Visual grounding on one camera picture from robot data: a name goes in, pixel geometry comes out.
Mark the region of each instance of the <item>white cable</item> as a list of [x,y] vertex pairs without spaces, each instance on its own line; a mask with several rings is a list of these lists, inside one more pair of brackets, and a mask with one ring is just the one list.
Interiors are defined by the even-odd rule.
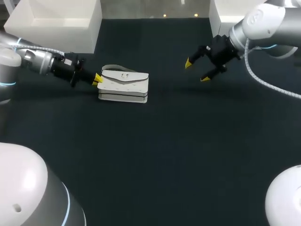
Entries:
[[51,53],[58,53],[62,56],[65,56],[65,53],[53,48],[45,48],[45,47],[39,47],[39,46],[23,46],[23,45],[12,45],[11,47],[13,48],[27,48],[27,49],[32,49],[32,50],[41,50],[41,51],[47,51]]
[[277,92],[280,92],[280,93],[283,93],[285,95],[288,95],[288,96],[291,96],[291,97],[295,97],[295,98],[298,98],[298,99],[301,99],[301,95],[300,94],[297,94],[297,93],[293,93],[293,92],[290,92],[290,91],[287,91],[287,90],[284,90],[284,89],[281,89],[277,86],[273,86],[263,80],[261,80],[260,78],[258,78],[254,72],[252,71],[250,65],[249,65],[249,59],[248,59],[248,53],[249,53],[249,43],[250,43],[250,40],[247,39],[246,40],[246,48],[245,48],[245,63],[246,63],[246,68],[248,70],[248,72],[250,73],[250,75],[252,76],[252,78],[254,78],[256,81],[258,81],[261,85],[263,86],[266,86],[270,89],[273,89]]

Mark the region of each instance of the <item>white handbag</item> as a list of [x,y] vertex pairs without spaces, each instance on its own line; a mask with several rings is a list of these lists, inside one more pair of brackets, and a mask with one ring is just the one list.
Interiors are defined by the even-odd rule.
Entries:
[[146,103],[149,74],[138,73],[119,65],[102,68],[102,82],[98,83],[101,100]]

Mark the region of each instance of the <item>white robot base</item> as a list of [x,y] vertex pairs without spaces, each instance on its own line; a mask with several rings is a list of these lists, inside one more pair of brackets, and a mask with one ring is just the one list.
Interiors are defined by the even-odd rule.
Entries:
[[270,226],[301,225],[301,166],[289,168],[274,179],[265,210]]
[[0,143],[0,226],[86,226],[83,209],[33,150]]

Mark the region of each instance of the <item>black mat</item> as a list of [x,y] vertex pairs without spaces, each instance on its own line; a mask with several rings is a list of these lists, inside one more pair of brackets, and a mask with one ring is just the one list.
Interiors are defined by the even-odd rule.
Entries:
[[[88,226],[267,226],[273,178],[301,162],[301,101],[263,88],[243,62],[211,83],[207,19],[104,20],[87,66],[150,73],[147,104],[97,99],[85,84],[23,71],[6,136],[52,167],[86,212]],[[292,59],[255,52],[261,78],[301,93]]]

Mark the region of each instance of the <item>white box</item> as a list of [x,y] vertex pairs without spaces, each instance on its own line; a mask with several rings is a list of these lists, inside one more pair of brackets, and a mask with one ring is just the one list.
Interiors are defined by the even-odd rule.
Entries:
[[212,35],[229,35],[229,30],[255,6],[266,0],[210,0],[209,20]]
[[21,0],[4,28],[43,47],[94,53],[102,18],[100,0]]

